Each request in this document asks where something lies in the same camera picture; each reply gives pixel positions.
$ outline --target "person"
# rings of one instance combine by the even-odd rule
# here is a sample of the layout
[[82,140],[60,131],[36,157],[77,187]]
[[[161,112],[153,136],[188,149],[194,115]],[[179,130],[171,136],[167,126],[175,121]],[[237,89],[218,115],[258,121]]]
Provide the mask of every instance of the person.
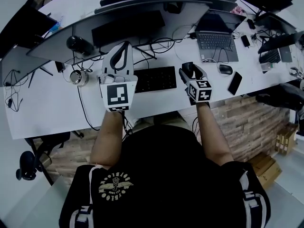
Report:
[[233,160],[210,107],[196,108],[201,144],[180,116],[165,115],[141,121],[122,142],[122,113],[106,112],[60,227],[264,227],[270,203],[252,167]]

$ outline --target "black mouse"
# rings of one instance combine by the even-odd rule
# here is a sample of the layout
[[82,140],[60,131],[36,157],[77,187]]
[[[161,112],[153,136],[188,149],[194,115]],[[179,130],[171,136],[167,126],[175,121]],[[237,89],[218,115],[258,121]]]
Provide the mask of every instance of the black mouse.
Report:
[[233,69],[229,65],[221,64],[221,65],[219,65],[218,69],[219,69],[221,74],[231,75],[233,73]]

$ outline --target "laptop keyboard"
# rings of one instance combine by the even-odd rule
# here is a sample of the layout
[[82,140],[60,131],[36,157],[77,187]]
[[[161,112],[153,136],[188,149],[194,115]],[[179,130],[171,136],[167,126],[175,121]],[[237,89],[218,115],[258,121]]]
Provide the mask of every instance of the laptop keyboard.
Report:
[[203,50],[216,48],[233,50],[234,44],[231,40],[231,35],[199,34],[200,46]]

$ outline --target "keyboard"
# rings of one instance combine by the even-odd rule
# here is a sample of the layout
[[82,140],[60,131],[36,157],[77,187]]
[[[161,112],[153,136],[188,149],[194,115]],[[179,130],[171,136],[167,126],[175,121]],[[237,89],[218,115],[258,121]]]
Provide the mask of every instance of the keyboard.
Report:
[[259,58],[260,63],[278,63],[281,61],[278,49],[268,51],[266,54]]
[[199,34],[201,49],[209,50],[216,48],[233,49],[234,44],[231,43],[231,35],[213,35]]
[[138,77],[135,93],[176,88],[173,66],[135,70]]

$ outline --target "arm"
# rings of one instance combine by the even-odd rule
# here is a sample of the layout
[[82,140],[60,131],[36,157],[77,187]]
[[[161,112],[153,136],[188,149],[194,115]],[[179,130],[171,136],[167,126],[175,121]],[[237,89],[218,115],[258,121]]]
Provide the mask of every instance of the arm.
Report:
[[206,103],[196,104],[201,143],[206,157],[218,165],[233,161],[228,143]]
[[114,166],[120,157],[123,138],[123,118],[119,112],[105,112],[103,123],[92,148],[90,162]]

